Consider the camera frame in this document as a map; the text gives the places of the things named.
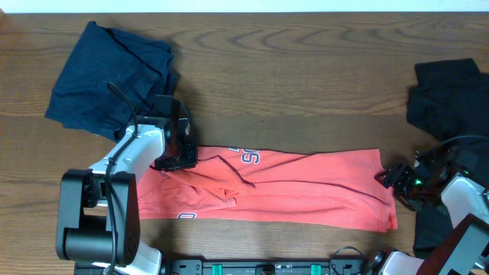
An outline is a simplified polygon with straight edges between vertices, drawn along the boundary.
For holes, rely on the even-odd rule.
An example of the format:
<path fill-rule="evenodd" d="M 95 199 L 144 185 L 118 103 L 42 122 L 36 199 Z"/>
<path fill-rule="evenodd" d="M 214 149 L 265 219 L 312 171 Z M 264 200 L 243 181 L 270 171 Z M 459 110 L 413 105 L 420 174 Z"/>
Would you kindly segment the orange red t-shirt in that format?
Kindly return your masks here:
<path fill-rule="evenodd" d="M 381 170 L 377 149 L 307 155 L 200 147 L 194 168 L 144 174 L 139 214 L 393 231 L 393 192 L 374 179 Z"/>

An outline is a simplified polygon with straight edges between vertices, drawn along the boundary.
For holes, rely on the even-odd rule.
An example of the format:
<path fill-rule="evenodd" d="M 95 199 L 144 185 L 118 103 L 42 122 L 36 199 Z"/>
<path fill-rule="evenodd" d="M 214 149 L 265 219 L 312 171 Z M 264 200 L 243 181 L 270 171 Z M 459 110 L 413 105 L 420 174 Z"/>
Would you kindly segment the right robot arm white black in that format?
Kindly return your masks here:
<path fill-rule="evenodd" d="M 470 274 L 488 270 L 488 184 L 475 175 L 478 156 L 461 147 L 417 154 L 413 167 L 397 163 L 375 175 L 411 211 L 442 208 L 452 233 L 425 259 L 393 248 L 364 263 L 364 274 Z"/>

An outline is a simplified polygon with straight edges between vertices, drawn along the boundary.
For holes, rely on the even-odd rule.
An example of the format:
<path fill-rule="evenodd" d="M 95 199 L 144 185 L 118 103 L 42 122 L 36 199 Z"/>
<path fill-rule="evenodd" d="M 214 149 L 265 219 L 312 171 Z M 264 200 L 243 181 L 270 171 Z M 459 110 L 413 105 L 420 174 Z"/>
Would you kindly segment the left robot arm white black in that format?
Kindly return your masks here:
<path fill-rule="evenodd" d="M 137 184 L 150 169 L 194 167 L 190 118 L 140 117 L 99 162 L 60 182 L 56 253 L 75 274 L 165 274 L 163 254 L 141 239 Z"/>

